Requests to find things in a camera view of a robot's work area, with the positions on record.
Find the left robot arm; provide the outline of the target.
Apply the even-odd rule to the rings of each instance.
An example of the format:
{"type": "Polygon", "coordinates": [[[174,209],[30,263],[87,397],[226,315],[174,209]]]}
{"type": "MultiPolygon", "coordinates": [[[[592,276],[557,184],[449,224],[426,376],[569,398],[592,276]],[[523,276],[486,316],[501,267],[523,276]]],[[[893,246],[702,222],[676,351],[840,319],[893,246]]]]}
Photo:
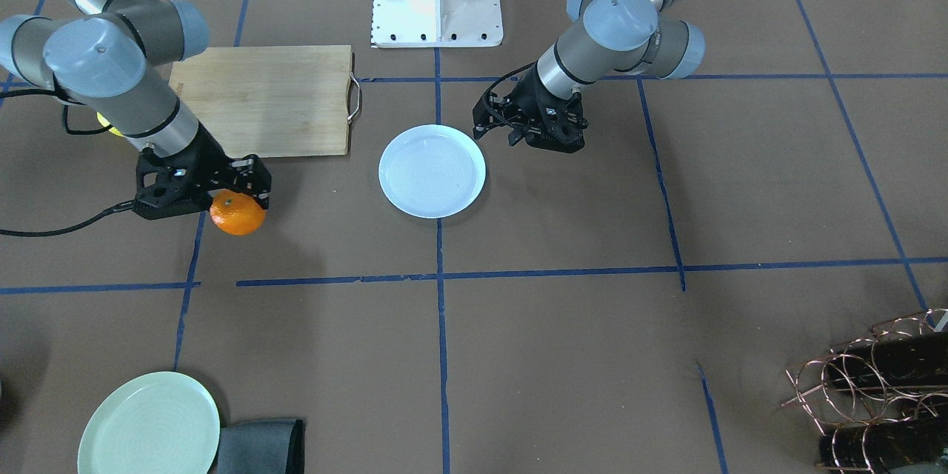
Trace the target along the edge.
{"type": "Polygon", "coordinates": [[[677,0],[567,0],[571,25],[518,71],[506,96],[484,91],[472,110],[472,137],[507,127],[508,143],[575,153],[588,120],[582,95],[609,73],[657,79],[692,75],[707,42],[697,26],[666,16],[677,0]]]}

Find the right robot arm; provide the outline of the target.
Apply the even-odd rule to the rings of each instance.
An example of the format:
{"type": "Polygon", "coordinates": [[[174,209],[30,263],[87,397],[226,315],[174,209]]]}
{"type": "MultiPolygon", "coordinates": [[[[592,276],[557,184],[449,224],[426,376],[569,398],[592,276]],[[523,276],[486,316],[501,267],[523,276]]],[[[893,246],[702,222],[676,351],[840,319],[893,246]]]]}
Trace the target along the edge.
{"type": "Polygon", "coordinates": [[[136,194],[108,208],[148,220],[208,211],[218,190],[266,210],[272,179],[260,157],[230,158],[157,73],[200,55],[209,26],[188,1],[67,0],[73,21],[10,16],[2,22],[2,66],[35,95],[101,114],[138,150],[136,194]]]}

